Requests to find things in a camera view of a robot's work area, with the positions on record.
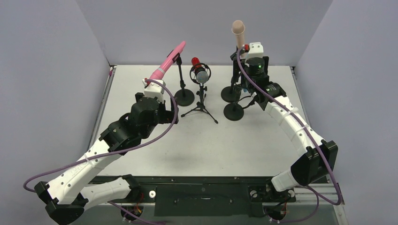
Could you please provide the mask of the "teal microphone black stand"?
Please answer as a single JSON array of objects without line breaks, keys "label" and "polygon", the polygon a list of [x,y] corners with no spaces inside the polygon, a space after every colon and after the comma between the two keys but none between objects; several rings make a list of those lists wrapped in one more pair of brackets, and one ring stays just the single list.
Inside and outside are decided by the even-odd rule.
[{"label": "teal microphone black stand", "polygon": [[223,115],[230,121],[238,121],[244,116],[244,109],[239,104],[241,94],[242,88],[237,85],[225,87],[221,91],[222,99],[228,103],[223,109]]}]

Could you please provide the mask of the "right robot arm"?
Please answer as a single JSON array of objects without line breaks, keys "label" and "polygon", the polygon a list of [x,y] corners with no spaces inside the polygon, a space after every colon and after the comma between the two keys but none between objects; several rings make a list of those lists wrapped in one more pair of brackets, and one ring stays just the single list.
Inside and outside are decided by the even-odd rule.
[{"label": "right robot arm", "polygon": [[231,81],[236,94],[246,90],[253,98],[249,104],[258,104],[278,123],[298,156],[288,169],[272,177],[264,188],[266,197],[277,200],[288,189],[307,186],[330,174],[337,157],[337,144],[318,135],[299,115],[283,87],[270,80],[268,58],[246,60],[236,52],[230,58],[233,62]]}]

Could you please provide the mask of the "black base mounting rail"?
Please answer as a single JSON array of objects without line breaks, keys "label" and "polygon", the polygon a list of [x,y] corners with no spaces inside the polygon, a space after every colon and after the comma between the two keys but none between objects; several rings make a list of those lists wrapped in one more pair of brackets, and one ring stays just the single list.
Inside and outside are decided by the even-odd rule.
[{"label": "black base mounting rail", "polygon": [[335,225],[334,209],[305,189],[277,192],[270,177],[136,176],[116,199],[129,222],[166,225]]}]

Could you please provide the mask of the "pink microphone black stand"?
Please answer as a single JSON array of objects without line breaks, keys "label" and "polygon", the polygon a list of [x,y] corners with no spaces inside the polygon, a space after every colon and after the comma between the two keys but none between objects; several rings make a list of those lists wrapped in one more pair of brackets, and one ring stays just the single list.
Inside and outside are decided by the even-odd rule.
[{"label": "pink microphone black stand", "polygon": [[173,62],[178,66],[180,78],[180,89],[175,93],[174,98],[179,106],[190,106],[193,103],[195,96],[191,90],[186,89],[182,73],[182,59],[180,53],[177,53],[176,56],[173,57]]}]

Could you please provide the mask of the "beige microphone black stand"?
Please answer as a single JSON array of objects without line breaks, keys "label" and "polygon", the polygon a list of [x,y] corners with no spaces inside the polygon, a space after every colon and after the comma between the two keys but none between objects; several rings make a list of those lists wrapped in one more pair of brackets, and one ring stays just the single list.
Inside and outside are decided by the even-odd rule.
[{"label": "beige microphone black stand", "polygon": [[245,58],[243,54],[244,50],[240,51],[240,59],[237,58],[238,47],[236,51],[230,56],[233,62],[232,78],[230,81],[230,86],[222,89],[221,97],[225,102],[233,103],[239,100],[242,89],[245,89],[245,78],[241,73],[239,65],[242,67],[245,64]]}]

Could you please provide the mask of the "black tripod shock-mount stand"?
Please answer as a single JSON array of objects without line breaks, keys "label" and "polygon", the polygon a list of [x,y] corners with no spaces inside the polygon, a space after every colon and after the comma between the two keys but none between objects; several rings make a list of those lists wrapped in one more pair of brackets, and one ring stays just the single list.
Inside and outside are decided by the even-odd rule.
[{"label": "black tripod shock-mount stand", "polygon": [[199,101],[196,103],[196,107],[189,110],[186,113],[181,114],[181,117],[185,117],[186,115],[188,115],[191,112],[197,111],[197,112],[202,112],[205,113],[207,115],[209,115],[213,121],[218,124],[219,122],[212,116],[212,114],[207,110],[206,106],[205,106],[205,98],[207,96],[206,91],[207,91],[207,86],[205,86],[205,84],[198,84],[199,85],[199,90],[196,92],[196,95],[199,96]]}]

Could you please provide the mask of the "red mesh microphone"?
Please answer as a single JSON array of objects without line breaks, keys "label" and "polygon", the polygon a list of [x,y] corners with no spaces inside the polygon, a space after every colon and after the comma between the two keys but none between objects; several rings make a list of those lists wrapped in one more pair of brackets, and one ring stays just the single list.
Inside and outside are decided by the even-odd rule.
[{"label": "red mesh microphone", "polygon": [[211,70],[209,66],[205,63],[201,63],[197,57],[193,57],[191,59],[191,63],[191,80],[196,84],[205,84],[211,76]]}]

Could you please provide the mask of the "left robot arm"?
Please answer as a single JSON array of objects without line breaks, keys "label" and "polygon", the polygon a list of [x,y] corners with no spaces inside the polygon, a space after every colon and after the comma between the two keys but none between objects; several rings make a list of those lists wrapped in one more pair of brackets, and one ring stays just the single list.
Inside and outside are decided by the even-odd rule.
[{"label": "left robot arm", "polygon": [[140,184],[130,174],[101,184],[89,183],[128,149],[137,149],[157,125],[175,124],[176,107],[173,97],[171,109],[167,110],[165,101],[137,93],[130,112],[110,123],[76,165],[49,182],[35,185],[34,190],[45,203],[49,217],[59,225],[69,225],[94,206],[118,199],[137,200]]}]

